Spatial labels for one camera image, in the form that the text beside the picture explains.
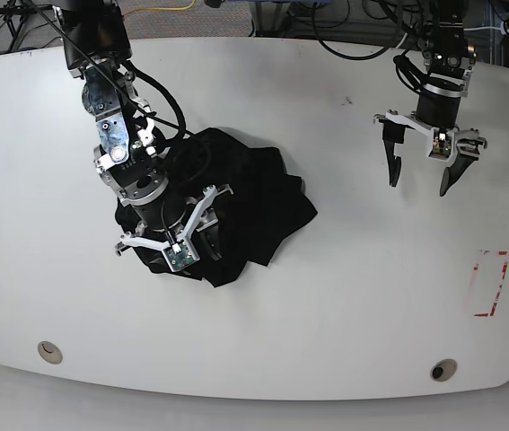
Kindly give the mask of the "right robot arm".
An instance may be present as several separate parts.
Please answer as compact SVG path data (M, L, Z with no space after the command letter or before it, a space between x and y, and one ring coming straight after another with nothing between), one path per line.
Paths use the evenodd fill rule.
M227 184L202 183L212 146L187 129L168 90L131 62L114 1L56 1L66 65L84 81L82 103L100 139L93 164L118 199L118 255L181 272L222 257L215 201Z

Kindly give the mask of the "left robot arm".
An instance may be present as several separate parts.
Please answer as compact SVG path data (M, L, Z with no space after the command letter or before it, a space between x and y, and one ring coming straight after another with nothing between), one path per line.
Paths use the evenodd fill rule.
M425 70L415 66L406 53L393 58L399 79L417 94L417 107L408 115L395 110L379 114L386 154L389 185L399 181L402 161L396 146L405 142L408 129L426 138L426 152L449 165L444 168L440 195L461 178L480 158L488 142L475 128L461 129L457 116L461 100L468 95L477 54L463 29L462 1L431 1L429 17L412 33L424 58Z

